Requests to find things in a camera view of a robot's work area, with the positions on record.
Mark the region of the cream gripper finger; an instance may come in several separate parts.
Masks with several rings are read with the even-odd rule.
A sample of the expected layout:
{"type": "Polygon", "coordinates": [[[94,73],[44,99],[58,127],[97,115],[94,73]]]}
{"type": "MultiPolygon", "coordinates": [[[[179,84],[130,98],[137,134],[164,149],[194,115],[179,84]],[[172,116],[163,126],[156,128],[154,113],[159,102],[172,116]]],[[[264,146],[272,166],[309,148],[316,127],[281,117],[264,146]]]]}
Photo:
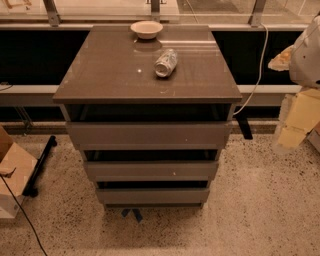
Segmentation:
{"type": "Polygon", "coordinates": [[[288,71],[290,69],[293,46],[288,46],[270,60],[268,68],[274,71],[288,71]]]}

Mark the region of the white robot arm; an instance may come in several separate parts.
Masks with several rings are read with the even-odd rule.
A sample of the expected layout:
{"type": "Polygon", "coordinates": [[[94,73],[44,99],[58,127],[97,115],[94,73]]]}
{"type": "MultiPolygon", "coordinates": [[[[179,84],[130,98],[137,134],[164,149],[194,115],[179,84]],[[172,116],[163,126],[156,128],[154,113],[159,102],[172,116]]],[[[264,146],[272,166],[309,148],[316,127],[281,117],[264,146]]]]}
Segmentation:
{"type": "Polygon", "coordinates": [[[303,87],[320,88],[320,15],[269,63],[274,71],[288,71],[290,80],[303,87]]]}

